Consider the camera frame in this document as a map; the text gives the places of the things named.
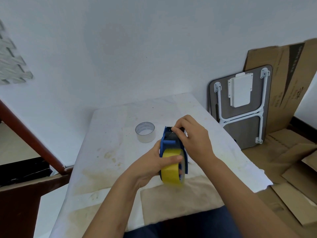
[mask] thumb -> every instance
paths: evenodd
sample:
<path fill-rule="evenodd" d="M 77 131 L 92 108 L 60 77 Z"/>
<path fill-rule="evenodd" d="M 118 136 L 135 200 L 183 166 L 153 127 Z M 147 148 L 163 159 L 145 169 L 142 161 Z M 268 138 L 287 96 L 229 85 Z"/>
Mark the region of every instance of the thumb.
<path fill-rule="evenodd" d="M 186 134 L 183 131 L 181 131 L 179 128 L 172 127 L 172 131 L 174 133 L 176 133 L 177 137 L 182 141 L 182 143 L 186 143 L 187 142 L 188 138 L 187 138 Z"/>
<path fill-rule="evenodd" d="M 181 155 L 164 157 L 164 158 L 160 158 L 159 163 L 160 163 L 161 168 L 164 168 L 165 166 L 168 166 L 171 164 L 177 164 L 182 159 L 183 159 L 183 156 L 181 156 Z"/>

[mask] person's left hand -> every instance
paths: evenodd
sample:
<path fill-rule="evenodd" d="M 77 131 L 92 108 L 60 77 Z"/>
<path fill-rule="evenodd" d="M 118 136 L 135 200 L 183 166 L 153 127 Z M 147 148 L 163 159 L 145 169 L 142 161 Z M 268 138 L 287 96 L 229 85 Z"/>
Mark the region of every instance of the person's left hand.
<path fill-rule="evenodd" d="M 138 188 L 148 184 L 153 176 L 158 175 L 158 172 L 165 166 L 179 163 L 183 156 L 170 156 L 161 158 L 159 156 L 161 140 L 157 141 L 153 148 L 137 159 L 126 172 L 136 178 Z"/>

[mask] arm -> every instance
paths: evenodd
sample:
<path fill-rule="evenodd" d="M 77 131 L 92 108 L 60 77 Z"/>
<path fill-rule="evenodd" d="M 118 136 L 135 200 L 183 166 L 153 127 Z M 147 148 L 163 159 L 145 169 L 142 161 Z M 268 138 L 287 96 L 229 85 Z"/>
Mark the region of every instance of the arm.
<path fill-rule="evenodd" d="M 179 129 L 181 127 L 188 137 Z M 244 238 L 298 237 L 214 155 L 208 131 L 192 116 L 179 119 L 172 130 L 215 186 Z"/>
<path fill-rule="evenodd" d="M 137 190 L 182 156 L 159 157 L 160 140 L 114 183 L 82 238 L 123 237 Z"/>

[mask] wooden door frame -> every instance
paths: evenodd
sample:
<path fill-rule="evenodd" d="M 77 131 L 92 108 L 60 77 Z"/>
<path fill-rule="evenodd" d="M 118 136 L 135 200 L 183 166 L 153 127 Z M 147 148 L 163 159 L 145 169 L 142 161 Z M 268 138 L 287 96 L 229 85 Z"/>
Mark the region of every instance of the wooden door frame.
<path fill-rule="evenodd" d="M 0 119 L 61 175 L 72 172 L 72 168 L 65 167 L 1 100 Z"/>

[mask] hand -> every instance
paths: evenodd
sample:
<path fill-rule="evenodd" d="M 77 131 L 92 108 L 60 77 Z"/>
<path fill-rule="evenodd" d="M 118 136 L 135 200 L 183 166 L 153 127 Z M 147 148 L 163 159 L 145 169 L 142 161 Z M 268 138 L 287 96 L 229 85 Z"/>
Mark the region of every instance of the hand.
<path fill-rule="evenodd" d="M 185 128 L 188 137 L 180 130 Z M 185 115 L 177 120 L 172 131 L 184 144 L 188 155 L 201 167 L 203 161 L 214 156 L 212 145 L 209 139 L 208 131 L 201 126 L 192 116 Z"/>
<path fill-rule="evenodd" d="M 165 166 L 179 163 L 183 159 L 182 156 L 161 158 L 159 156 L 160 144 L 161 140 L 157 141 L 153 148 L 137 159 L 125 171 L 130 177 L 136 178 L 138 188 L 147 185 L 150 179 L 158 175 L 158 172 Z"/>

